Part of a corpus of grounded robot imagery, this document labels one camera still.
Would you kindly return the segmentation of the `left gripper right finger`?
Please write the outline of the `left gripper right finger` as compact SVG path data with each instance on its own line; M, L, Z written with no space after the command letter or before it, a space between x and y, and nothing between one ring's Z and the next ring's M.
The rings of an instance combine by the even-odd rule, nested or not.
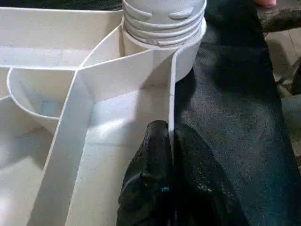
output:
M247 226L240 201L220 163L190 126L174 131L176 222L179 226Z

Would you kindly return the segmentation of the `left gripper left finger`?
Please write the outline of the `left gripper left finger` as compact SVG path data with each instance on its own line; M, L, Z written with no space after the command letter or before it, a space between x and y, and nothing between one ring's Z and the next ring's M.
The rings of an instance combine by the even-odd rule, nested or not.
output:
M147 126L122 183L118 226L168 226L173 215L173 160L168 124Z

